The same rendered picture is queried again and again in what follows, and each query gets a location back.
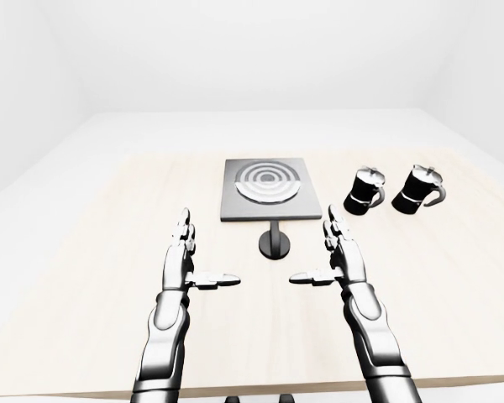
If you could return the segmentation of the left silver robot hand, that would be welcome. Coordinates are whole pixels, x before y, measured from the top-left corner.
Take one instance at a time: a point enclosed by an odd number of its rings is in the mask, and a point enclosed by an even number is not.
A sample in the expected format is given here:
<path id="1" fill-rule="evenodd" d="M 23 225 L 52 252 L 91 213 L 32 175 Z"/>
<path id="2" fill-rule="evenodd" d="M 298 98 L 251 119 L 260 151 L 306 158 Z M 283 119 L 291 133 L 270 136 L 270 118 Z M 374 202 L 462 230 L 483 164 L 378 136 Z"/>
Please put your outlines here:
<path id="1" fill-rule="evenodd" d="M 162 275 L 163 290 L 183 290 L 195 287 L 199 290 L 216 290 L 219 286 L 239 285 L 236 275 L 196 272 L 192 256 L 196 252 L 196 229 L 191 223 L 191 213 L 184 207 L 172 233 L 167 249 Z"/>

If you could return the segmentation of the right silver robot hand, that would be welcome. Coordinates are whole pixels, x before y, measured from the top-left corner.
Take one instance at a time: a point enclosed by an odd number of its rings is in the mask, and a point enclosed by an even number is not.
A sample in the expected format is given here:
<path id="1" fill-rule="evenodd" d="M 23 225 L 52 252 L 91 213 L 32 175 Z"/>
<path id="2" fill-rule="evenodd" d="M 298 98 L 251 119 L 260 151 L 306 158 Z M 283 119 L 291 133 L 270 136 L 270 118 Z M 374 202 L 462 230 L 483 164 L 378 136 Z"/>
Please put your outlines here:
<path id="1" fill-rule="evenodd" d="M 330 268 L 296 273 L 289 278 L 289 282 L 312 286 L 338 282 L 342 288 L 352 283 L 366 282 L 365 262 L 360 247 L 334 204 L 328 206 L 328 219 L 323 221 L 323 235 L 326 250 L 330 253 Z"/>

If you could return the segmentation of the round black stove knob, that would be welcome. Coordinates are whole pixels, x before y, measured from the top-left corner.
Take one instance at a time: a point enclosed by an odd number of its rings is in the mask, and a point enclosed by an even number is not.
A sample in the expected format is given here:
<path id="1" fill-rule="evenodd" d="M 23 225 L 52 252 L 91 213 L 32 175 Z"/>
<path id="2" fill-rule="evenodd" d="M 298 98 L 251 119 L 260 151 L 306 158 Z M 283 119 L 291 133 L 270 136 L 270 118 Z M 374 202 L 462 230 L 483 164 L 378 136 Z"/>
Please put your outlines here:
<path id="1" fill-rule="evenodd" d="M 278 221 L 270 221 L 270 229 L 259 239 L 259 250 L 267 259 L 284 259 L 290 251 L 290 239 L 280 230 Z"/>

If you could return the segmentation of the flat dark stove plate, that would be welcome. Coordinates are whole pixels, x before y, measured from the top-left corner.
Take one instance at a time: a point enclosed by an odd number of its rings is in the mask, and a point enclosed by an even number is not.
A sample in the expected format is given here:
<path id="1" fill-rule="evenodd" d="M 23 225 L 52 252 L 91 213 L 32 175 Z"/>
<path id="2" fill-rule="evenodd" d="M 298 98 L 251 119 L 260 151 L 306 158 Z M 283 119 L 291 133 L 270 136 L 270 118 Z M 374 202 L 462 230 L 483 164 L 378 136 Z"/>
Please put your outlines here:
<path id="1" fill-rule="evenodd" d="M 223 222 L 308 220 L 322 215 L 304 159 L 225 161 Z"/>

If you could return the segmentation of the black moka pot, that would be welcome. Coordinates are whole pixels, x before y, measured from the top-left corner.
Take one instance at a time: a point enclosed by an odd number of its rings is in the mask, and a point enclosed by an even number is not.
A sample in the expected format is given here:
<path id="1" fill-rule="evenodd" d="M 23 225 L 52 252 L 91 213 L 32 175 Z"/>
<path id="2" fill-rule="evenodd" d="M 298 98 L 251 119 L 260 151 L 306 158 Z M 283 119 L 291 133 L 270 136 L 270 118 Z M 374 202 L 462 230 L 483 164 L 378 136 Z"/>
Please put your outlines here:
<path id="1" fill-rule="evenodd" d="M 434 191 L 438 193 L 438 197 L 424 203 L 425 198 Z M 442 176 L 433 167 L 414 165 L 391 205 L 403 214 L 413 215 L 421 205 L 432 207 L 443 202 L 445 198 Z"/>
<path id="2" fill-rule="evenodd" d="M 385 176 L 375 167 L 363 166 L 358 169 L 352 188 L 344 200 L 344 209 L 355 216 L 365 215 L 385 200 L 385 183 Z"/>

